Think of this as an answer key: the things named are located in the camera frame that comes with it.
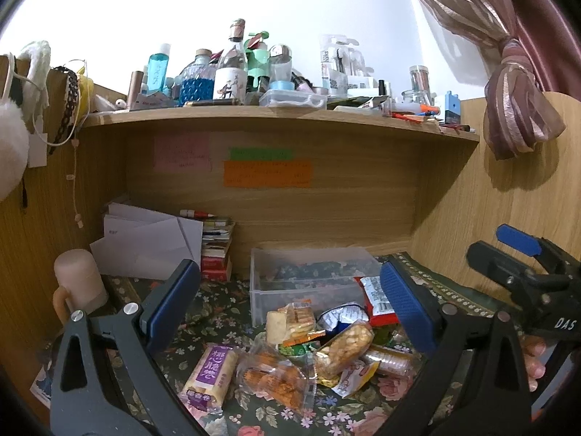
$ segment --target wooden shelf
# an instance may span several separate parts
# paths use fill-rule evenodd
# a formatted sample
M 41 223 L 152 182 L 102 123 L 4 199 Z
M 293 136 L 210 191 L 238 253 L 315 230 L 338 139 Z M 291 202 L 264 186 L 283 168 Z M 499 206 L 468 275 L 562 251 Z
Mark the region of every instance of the wooden shelf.
M 305 108 L 264 108 L 258 106 L 208 106 L 165 108 L 122 112 L 111 114 L 92 114 L 84 127 L 105 125 L 187 126 L 198 130 L 356 130 L 389 136 L 403 136 L 411 139 L 457 139 L 477 143 L 477 133 L 441 128 L 436 124 L 417 124 L 410 121 L 380 116 L 366 116 L 354 113 L 341 113 L 330 110 L 310 110 Z

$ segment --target blue liquid bottle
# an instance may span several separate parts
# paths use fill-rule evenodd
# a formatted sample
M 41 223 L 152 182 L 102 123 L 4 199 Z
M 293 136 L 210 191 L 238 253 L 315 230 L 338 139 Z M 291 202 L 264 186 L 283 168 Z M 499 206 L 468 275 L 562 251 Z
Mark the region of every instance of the blue liquid bottle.
M 186 101 L 211 100 L 214 94 L 214 75 L 216 66 L 210 64 L 212 52 L 198 49 L 196 59 L 180 74 L 183 77 L 179 92 L 179 105 Z
M 159 52 L 149 57 L 147 64 L 147 94 L 163 91 L 171 44 L 162 44 Z

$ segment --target plastic storage box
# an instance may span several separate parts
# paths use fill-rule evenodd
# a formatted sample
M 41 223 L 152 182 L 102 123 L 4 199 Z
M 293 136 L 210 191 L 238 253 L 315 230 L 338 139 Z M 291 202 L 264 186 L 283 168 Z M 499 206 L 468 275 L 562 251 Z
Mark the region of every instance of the plastic storage box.
M 347 302 L 365 305 L 357 276 L 379 275 L 380 263 L 363 247 L 336 249 L 252 249 L 252 325 L 268 311 L 310 300 L 315 315 Z
M 269 90 L 260 97 L 260 106 L 295 106 L 326 110 L 326 95 L 300 92 L 298 90 Z

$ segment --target orange sticky note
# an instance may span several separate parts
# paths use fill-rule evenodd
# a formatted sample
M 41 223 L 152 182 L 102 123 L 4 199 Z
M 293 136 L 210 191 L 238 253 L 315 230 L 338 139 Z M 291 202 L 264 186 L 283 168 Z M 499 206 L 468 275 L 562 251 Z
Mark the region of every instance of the orange sticky note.
M 240 188 L 310 188 L 313 165 L 308 160 L 226 160 L 224 186 Z

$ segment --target green sticky note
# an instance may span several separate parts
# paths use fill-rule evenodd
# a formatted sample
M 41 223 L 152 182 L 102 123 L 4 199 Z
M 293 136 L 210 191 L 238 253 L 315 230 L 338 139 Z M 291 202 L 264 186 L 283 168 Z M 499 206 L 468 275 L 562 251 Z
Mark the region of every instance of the green sticky note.
M 230 160 L 293 160 L 292 149 L 230 148 Z

